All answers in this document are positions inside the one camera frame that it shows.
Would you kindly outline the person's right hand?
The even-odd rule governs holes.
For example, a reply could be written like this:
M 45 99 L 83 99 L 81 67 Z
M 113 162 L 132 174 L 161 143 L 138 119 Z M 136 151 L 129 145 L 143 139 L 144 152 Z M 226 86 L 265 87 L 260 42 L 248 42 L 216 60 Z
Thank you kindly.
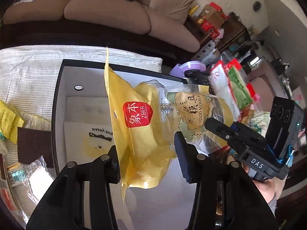
M 270 180 L 266 180 L 264 182 L 259 182 L 256 180 L 252 180 L 263 198 L 267 203 L 272 202 L 273 200 L 279 199 L 282 194 L 282 191 L 285 186 L 286 179 L 280 180 L 278 178 L 273 178 Z

